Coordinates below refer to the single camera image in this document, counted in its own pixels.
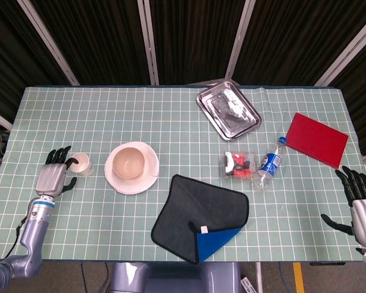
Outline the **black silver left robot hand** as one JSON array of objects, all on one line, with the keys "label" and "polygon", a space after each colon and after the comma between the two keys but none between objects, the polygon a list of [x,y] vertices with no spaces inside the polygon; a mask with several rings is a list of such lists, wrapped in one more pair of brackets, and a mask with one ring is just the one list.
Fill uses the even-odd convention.
[{"label": "black silver left robot hand", "polygon": [[78,164],[75,158],[66,158],[71,145],[49,152],[45,164],[40,170],[35,191],[39,197],[58,197],[60,194],[72,190],[77,178],[73,177],[68,185],[65,185],[66,173],[72,164]]}]

